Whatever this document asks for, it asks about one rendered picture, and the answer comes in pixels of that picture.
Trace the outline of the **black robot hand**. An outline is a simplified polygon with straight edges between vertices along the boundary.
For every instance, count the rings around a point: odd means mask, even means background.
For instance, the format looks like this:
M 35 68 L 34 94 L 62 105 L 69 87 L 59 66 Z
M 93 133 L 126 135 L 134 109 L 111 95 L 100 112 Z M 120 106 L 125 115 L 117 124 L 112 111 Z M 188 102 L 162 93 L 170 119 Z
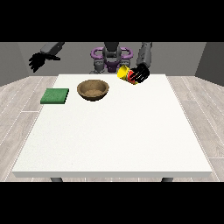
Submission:
M 133 74 L 130 76 L 131 81 L 142 83 L 150 76 L 149 68 L 145 64 L 139 64 L 132 68 Z
M 46 60 L 60 60 L 60 58 L 55 55 L 45 54 L 42 52 L 34 53 L 29 59 L 29 66 L 31 67 L 31 70 L 35 73 L 40 67 L 45 64 Z

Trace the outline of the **yellow cup with melon print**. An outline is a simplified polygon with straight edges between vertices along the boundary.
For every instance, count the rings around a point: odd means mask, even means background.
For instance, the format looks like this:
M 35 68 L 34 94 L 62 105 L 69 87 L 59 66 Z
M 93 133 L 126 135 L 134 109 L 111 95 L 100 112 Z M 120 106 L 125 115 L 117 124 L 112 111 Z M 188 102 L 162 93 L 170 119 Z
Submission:
M 119 79 L 122 79 L 122 80 L 124 80 L 124 81 L 127 81 L 127 82 L 129 82 L 129 83 L 131 83 L 131 84 L 133 84 L 133 85 L 136 85 L 136 84 L 137 84 L 137 81 L 132 80 L 132 79 L 130 78 L 130 76 L 131 76 L 132 74 L 133 74 L 133 71 L 132 71 L 129 67 L 123 65 L 123 66 L 121 66 L 121 67 L 119 68 L 119 70 L 118 70 L 118 72 L 117 72 L 117 77 L 118 77 Z

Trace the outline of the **green square pad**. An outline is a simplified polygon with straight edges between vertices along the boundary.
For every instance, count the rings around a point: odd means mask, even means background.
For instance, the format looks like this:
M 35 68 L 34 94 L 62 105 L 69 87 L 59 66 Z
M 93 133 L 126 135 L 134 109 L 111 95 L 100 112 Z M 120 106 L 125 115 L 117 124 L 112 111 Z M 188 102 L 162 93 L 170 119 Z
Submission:
M 68 88 L 48 88 L 41 100 L 41 104 L 64 104 L 69 93 Z

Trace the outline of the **brown wooden bowl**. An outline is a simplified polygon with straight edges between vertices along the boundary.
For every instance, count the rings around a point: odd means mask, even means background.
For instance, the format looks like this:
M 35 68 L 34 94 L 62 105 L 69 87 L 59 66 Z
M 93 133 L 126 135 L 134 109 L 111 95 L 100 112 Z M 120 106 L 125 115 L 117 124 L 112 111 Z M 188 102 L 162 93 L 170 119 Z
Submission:
M 84 80 L 77 86 L 78 94 L 91 102 L 99 101 L 108 91 L 109 84 L 104 80 Z

